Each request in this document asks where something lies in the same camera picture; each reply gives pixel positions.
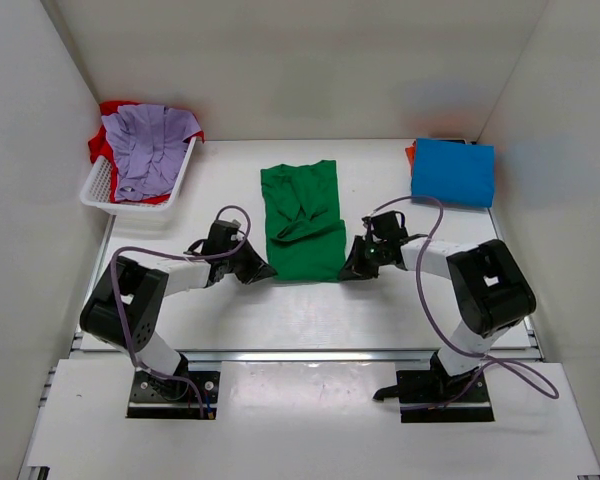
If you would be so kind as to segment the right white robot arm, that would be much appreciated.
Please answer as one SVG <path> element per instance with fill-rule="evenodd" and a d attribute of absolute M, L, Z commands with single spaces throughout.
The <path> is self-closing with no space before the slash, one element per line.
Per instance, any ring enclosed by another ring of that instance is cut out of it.
<path fill-rule="evenodd" d="M 363 225 L 365 233 L 354 237 L 340 281 L 373 279 L 381 267 L 392 265 L 416 273 L 420 298 L 423 273 L 451 282 L 461 321 L 432 356 L 428 387 L 440 400 L 453 399 L 495 341 L 536 310 L 535 294 L 501 240 L 457 244 L 411 235 L 399 211 L 365 217 Z"/>

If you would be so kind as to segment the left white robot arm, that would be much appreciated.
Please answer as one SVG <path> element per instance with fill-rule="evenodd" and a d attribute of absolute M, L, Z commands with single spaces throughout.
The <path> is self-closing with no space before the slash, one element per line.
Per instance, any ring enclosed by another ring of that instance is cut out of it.
<path fill-rule="evenodd" d="M 277 275 L 235 222 L 214 220 L 207 236 L 182 256 L 123 247 L 86 301 L 80 328 L 126 353 L 165 397 L 177 398 L 188 389 L 188 361 L 157 333 L 163 301 L 210 288 L 227 275 L 244 285 Z"/>

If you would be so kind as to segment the green t shirt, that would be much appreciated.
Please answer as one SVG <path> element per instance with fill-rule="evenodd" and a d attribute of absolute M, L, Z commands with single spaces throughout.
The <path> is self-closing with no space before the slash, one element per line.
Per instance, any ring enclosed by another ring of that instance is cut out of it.
<path fill-rule="evenodd" d="M 336 282 L 345 263 L 337 163 L 260 171 L 266 253 L 283 282 Z"/>

